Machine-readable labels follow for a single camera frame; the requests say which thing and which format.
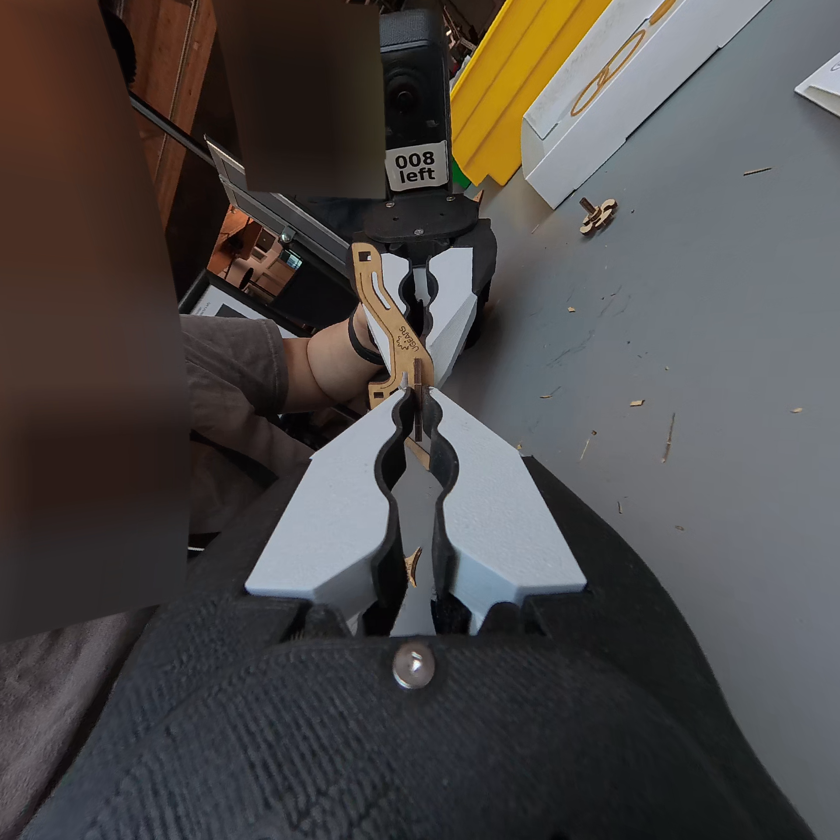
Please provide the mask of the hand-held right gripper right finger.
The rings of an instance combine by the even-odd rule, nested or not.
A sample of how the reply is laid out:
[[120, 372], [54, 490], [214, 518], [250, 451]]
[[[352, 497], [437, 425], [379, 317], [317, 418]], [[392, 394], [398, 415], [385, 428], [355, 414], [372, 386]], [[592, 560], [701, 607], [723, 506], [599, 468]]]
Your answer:
[[498, 603], [582, 592], [586, 578], [519, 452], [437, 388], [425, 389], [440, 633], [475, 635]]

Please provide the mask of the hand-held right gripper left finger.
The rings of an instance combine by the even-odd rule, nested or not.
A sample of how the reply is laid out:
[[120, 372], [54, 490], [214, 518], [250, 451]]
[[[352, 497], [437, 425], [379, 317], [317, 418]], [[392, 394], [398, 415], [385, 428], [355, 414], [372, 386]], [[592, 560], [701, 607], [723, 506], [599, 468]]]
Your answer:
[[404, 599], [404, 554], [392, 489], [404, 472], [404, 394], [393, 393], [310, 459], [248, 577], [249, 594], [360, 615], [391, 633]]

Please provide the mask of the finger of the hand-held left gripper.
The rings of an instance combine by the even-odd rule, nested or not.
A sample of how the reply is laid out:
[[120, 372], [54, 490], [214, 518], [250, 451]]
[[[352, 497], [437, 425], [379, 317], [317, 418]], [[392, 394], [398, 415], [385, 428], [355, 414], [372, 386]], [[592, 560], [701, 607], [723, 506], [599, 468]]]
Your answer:
[[437, 387], [449, 377], [476, 316], [473, 250], [448, 248], [427, 262], [423, 345], [433, 362]]
[[427, 352], [407, 318], [408, 304], [400, 292], [409, 277], [407, 259], [394, 254], [363, 254], [363, 306], [371, 336], [387, 368], [413, 368]]

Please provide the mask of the long wooden lever part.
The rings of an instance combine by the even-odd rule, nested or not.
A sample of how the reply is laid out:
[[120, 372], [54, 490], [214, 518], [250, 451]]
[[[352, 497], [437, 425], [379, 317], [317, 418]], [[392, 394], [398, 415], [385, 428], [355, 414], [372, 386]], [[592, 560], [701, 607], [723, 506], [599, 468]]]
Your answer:
[[407, 320], [409, 307], [400, 293], [401, 284], [412, 274], [411, 263], [391, 253], [382, 255], [369, 243], [354, 243], [351, 250], [355, 287], [390, 375], [383, 383], [369, 385], [370, 407], [383, 403], [402, 386], [403, 380], [413, 388], [418, 408], [414, 442], [408, 447], [421, 465], [430, 469], [430, 456], [421, 447], [422, 410], [424, 387], [435, 385], [434, 363]]

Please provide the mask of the person's left forearm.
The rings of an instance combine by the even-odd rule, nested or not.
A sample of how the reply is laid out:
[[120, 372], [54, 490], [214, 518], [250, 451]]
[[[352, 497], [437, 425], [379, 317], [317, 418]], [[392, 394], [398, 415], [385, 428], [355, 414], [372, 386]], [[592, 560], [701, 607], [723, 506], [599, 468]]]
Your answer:
[[334, 400], [319, 386], [308, 358], [309, 338], [282, 338], [287, 363], [287, 397], [282, 413], [307, 413], [330, 407]]

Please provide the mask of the person's left hand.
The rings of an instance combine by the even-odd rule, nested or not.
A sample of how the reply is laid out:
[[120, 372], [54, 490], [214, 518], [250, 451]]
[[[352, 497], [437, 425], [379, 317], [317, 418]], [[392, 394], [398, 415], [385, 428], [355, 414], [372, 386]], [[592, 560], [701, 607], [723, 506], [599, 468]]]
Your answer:
[[309, 342], [308, 361], [319, 389], [334, 403], [367, 401], [370, 383], [385, 375], [362, 308], [318, 332]]

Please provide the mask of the yellow plastic bin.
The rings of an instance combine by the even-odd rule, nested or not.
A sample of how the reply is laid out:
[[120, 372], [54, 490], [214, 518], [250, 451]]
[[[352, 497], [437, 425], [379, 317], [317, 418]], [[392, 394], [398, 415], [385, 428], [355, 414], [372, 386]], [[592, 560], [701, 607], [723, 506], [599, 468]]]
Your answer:
[[522, 163], [524, 113], [608, 1], [507, 1], [451, 93], [453, 156], [478, 185], [504, 186]]

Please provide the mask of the white cardboard tray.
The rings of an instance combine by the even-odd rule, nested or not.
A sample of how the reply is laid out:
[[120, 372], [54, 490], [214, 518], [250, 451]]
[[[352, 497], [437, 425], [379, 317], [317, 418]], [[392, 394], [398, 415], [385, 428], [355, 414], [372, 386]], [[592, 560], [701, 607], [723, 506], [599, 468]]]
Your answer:
[[578, 117], [570, 110], [590, 80], [662, 2], [614, 1], [526, 111], [525, 179], [555, 208], [609, 159], [672, 93], [767, 3], [681, 1]]

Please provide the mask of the group of tan rubber bands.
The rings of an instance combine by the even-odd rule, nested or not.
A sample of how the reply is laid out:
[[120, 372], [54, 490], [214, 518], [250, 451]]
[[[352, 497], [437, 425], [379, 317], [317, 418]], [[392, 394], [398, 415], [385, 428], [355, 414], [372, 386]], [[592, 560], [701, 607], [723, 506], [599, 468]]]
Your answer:
[[622, 44], [614, 55], [605, 63], [604, 67], [590, 80], [586, 87], [581, 90], [577, 99], [570, 109], [571, 117], [578, 117], [593, 101], [598, 98], [609, 81], [625, 66], [634, 56], [639, 46], [649, 35], [658, 21], [665, 17], [670, 9], [681, 1], [664, 1], [654, 12], [633, 32], [633, 34]]

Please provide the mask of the white folded paper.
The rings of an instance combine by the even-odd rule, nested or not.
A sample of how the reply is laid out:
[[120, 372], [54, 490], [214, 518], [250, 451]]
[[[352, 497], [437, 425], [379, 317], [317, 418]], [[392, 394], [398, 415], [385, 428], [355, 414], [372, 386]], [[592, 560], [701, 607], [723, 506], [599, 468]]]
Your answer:
[[794, 92], [839, 117], [839, 60], [836, 54], [794, 88]]

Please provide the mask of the grey metal frame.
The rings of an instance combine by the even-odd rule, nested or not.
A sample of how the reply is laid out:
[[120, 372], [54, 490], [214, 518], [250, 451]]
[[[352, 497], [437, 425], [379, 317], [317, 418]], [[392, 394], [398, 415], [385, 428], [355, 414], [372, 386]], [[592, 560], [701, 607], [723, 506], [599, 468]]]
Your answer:
[[332, 268], [350, 278], [350, 242], [287, 196], [246, 189], [244, 166], [209, 136], [204, 136], [228, 202], [274, 234], [290, 233], [289, 244], [305, 246]]

